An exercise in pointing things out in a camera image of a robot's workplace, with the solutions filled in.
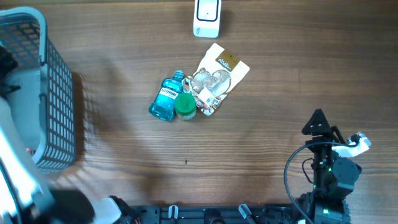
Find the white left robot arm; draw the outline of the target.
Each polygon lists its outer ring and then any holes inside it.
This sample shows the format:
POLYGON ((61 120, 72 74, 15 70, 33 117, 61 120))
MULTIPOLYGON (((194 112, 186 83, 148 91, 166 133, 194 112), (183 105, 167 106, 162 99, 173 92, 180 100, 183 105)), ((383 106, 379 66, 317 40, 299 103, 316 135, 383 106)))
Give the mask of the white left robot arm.
POLYGON ((38 170, 14 116, 23 103, 1 98, 1 216, 5 223, 139 223, 116 197, 91 203, 79 190, 53 189, 38 170))

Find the white brown snack pouch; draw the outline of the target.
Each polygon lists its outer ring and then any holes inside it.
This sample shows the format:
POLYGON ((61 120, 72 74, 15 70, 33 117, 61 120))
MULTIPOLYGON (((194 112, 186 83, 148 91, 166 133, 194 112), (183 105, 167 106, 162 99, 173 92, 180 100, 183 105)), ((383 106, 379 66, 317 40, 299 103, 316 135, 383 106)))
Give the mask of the white brown snack pouch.
POLYGON ((183 91, 193 95, 204 115, 211 116, 249 71, 249 66, 237 56, 214 43, 196 72, 183 78, 183 91))

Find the blue mouthwash bottle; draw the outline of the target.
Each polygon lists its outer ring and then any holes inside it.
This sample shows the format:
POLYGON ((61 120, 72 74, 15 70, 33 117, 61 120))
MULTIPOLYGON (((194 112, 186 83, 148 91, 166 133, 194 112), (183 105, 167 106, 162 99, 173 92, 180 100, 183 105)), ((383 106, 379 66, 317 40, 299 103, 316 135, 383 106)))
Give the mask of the blue mouthwash bottle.
POLYGON ((165 78, 153 103, 149 106, 149 113, 161 120, 171 121, 175 116, 175 99, 183 92, 182 70, 176 70, 172 78, 165 78))

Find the green lid jar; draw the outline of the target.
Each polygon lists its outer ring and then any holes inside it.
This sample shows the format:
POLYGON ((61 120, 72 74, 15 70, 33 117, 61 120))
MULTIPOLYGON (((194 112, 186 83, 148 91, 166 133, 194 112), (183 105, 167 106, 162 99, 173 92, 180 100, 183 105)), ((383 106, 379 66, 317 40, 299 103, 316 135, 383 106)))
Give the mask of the green lid jar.
POLYGON ((197 112, 196 101, 190 93, 181 93, 175 99, 175 112, 184 120, 192 119, 197 112))

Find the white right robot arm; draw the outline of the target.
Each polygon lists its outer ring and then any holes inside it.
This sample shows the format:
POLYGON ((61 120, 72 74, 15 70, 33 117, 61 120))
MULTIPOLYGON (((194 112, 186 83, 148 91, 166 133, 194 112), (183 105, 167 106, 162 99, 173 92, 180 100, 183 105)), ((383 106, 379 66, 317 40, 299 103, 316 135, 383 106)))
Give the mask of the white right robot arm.
POLYGON ((344 140, 337 126, 330 126, 323 111, 316 109, 302 134, 312 139, 305 147, 313 153, 313 190, 295 200, 295 223, 350 223, 346 197, 353 192, 362 172, 351 160, 367 151, 371 142, 363 132, 344 140))

